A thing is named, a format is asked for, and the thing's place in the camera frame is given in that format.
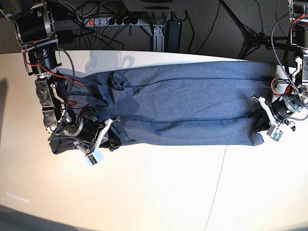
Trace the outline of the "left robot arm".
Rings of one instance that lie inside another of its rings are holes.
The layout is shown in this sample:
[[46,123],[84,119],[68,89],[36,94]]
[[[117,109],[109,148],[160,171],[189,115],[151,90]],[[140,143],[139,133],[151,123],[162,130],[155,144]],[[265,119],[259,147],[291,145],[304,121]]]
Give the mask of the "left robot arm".
[[298,119],[293,114],[308,107],[308,2],[290,0],[288,7],[290,29],[283,59],[278,60],[284,78],[271,81],[272,102],[263,97],[252,98],[262,107],[253,130],[266,131],[274,140],[282,135],[283,126],[294,130]]

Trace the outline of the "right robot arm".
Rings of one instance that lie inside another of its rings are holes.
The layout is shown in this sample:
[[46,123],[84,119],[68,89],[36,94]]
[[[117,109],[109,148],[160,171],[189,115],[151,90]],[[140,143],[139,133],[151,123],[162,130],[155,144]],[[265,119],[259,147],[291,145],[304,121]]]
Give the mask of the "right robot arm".
[[2,0],[0,12],[15,28],[27,74],[35,75],[36,94],[43,112],[43,122],[51,134],[50,141],[73,140],[75,147],[86,150],[100,146],[117,148],[120,138],[107,125],[98,122],[91,104],[74,111],[71,101],[73,88],[83,85],[76,78],[58,71],[62,65],[59,39],[54,18],[45,0]]

